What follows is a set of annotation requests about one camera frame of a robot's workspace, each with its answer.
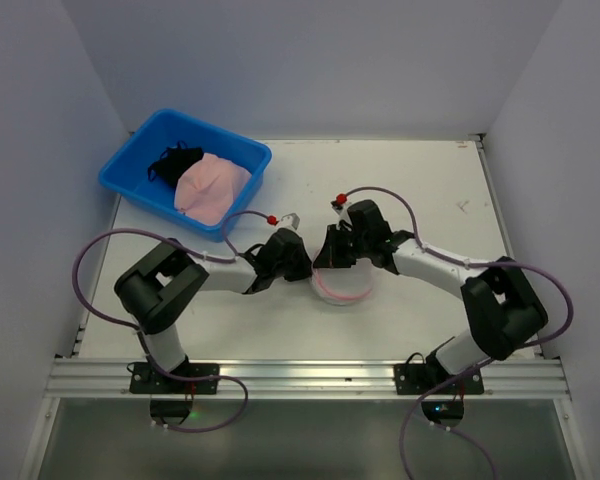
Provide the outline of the white mesh laundry bag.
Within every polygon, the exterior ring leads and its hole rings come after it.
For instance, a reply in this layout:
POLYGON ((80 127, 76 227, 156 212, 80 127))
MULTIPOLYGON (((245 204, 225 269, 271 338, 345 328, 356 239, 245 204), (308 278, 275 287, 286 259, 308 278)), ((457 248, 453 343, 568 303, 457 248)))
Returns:
POLYGON ((373 266, 369 260, 359 260, 344 269, 313 269, 311 287, 328 304, 347 306, 366 299, 373 291, 373 266))

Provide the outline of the pink bra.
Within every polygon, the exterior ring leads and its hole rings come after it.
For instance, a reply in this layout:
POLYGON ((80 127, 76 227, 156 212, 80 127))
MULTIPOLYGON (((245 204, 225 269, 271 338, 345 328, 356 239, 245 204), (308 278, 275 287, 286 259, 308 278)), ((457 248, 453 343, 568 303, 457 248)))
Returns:
POLYGON ((230 160, 205 153, 179 178, 174 208, 206 226, 219 224, 251 179, 251 173, 230 160))

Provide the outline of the black bra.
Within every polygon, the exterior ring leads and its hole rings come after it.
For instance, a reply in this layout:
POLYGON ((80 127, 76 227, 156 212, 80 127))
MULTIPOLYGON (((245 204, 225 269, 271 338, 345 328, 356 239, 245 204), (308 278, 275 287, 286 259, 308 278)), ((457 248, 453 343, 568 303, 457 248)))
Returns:
POLYGON ((172 190, 175 190, 180 178, 204 156, 200 147, 189 147, 179 141, 174 147, 166 147, 159 158, 147 168, 150 182, 160 179, 172 190))

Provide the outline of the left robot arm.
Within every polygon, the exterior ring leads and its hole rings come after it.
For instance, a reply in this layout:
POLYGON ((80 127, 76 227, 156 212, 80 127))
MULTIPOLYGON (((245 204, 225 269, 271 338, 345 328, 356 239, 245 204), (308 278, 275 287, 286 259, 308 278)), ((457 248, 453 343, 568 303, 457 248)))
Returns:
POLYGON ((176 321, 197 293, 253 295, 278 279, 296 282, 311 274, 312 262, 302 238, 283 227, 229 263, 196 260, 179 242, 167 239, 120 276, 114 292, 138 326, 139 340, 154 370, 175 379, 192 374, 176 321))

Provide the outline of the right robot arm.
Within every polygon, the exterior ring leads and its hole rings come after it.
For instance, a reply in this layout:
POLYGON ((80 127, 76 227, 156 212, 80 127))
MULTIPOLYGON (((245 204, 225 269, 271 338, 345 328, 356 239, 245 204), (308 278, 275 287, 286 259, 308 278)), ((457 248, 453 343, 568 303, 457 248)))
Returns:
POLYGON ((410 382, 430 389, 486 360, 505 360, 548 323, 539 297, 511 258, 483 266, 446 252, 434 254, 418 244, 414 233, 392 230, 372 200, 351 203, 340 195, 331 205, 338 222, 327 226, 315 269, 351 268, 366 259, 463 302, 468 329, 434 349, 422 364, 406 367, 410 382))

